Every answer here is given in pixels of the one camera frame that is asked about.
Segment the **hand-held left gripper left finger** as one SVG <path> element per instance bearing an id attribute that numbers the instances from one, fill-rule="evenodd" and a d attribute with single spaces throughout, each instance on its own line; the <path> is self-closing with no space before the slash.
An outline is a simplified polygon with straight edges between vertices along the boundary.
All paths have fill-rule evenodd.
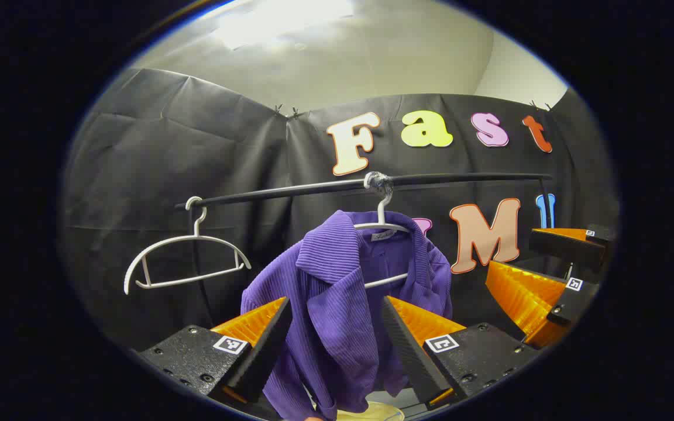
<path id="1" fill-rule="evenodd" d="M 197 395 L 250 404 L 270 378 L 292 319 L 284 296 L 211 329 L 184 327 L 138 357 Z"/>

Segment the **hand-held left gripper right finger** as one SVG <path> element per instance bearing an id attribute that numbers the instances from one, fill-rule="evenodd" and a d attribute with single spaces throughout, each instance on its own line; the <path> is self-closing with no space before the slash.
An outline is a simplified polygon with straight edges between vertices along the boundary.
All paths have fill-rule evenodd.
<path id="1" fill-rule="evenodd" d="M 383 325 L 417 398 L 434 410 L 482 394 L 539 357 L 491 323 L 459 323 L 392 296 Z"/>

